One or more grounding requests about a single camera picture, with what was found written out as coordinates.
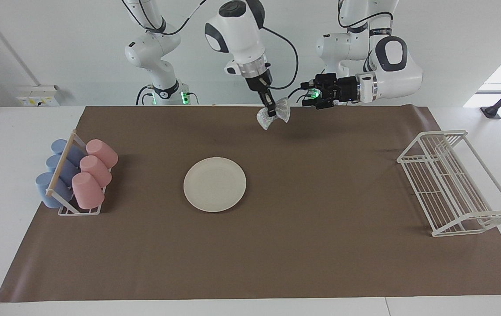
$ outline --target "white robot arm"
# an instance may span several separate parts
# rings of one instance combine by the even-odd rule
[[[303,90],[315,88],[321,92],[318,98],[304,100],[304,106],[330,108],[338,102],[369,103],[378,98],[408,96],[419,90],[422,69],[411,57],[407,44],[391,36],[392,12],[397,2],[340,0],[342,22],[363,19],[365,23],[351,25],[346,33],[327,34],[317,42],[317,53],[326,64],[326,74],[301,84]],[[365,60],[364,72],[349,76],[345,60]]]
[[[259,30],[264,25],[264,7],[259,0],[231,0],[205,25],[205,37],[216,52],[230,53],[227,74],[241,75],[250,90],[258,92],[268,116],[276,115],[276,102],[270,92],[272,75]]]
[[[126,46],[126,58],[134,66],[147,70],[153,96],[159,105],[186,104],[188,86],[176,78],[172,64],[162,58],[180,45],[180,35],[162,34],[168,28],[156,0],[125,0],[130,18],[146,33]]]

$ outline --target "electrical outlet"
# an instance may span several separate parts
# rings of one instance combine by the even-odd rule
[[[17,99],[21,106],[32,106],[30,100],[28,99],[31,93],[31,91],[21,91],[18,93]]]
[[[60,106],[62,102],[55,86],[24,86],[17,98],[23,106]]]

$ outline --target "table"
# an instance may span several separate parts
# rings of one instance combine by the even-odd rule
[[[0,198],[0,285],[37,209],[39,198],[34,186],[29,184],[43,172],[46,154],[42,148],[48,148],[57,138],[65,138],[76,126],[83,110],[83,107],[0,108],[0,196],[4,197]],[[487,120],[478,109],[433,108],[431,111],[442,129],[469,131],[469,139],[501,183],[501,121]],[[128,311],[152,315],[245,312],[264,315],[287,312],[295,315],[407,316],[431,315],[432,312],[497,315],[501,312],[501,296],[0,304],[0,314],[33,315],[47,310],[61,314],[123,314]]]

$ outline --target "dish rack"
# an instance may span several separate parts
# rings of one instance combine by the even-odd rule
[[[49,183],[49,187],[46,189],[45,195],[48,197],[53,197],[55,200],[58,200],[63,206],[59,208],[58,215],[59,216],[86,216],[86,215],[98,215],[100,214],[100,210],[102,210],[102,204],[98,206],[97,208],[92,208],[90,210],[82,210],[82,208],[78,208],[73,206],[70,202],[67,202],[62,196],[60,196],[56,191],[55,191],[55,184],[57,183],[57,179],[59,178],[61,174],[61,170],[63,167],[63,162],[65,162],[69,151],[71,149],[71,146],[73,144],[76,144],[81,150],[86,152],[86,144],[83,142],[83,140],[76,134],[76,129],[71,132],[69,136],[69,140],[67,140],[67,144],[65,148],[63,149],[63,152],[61,153],[61,158],[59,159],[59,163],[57,164],[57,167],[55,168],[55,172],[53,172],[53,177],[51,178],[51,182]],[[102,188],[102,193],[106,194],[106,187]]]
[[[434,237],[478,234],[501,224],[501,210],[492,210],[453,150],[465,142],[501,193],[500,184],[466,136],[466,130],[422,132],[397,159]]]

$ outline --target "plate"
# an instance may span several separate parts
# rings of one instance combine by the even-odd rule
[[[237,204],[246,190],[246,176],[232,160],[221,157],[195,164],[184,178],[188,202],[205,212],[222,212]]]

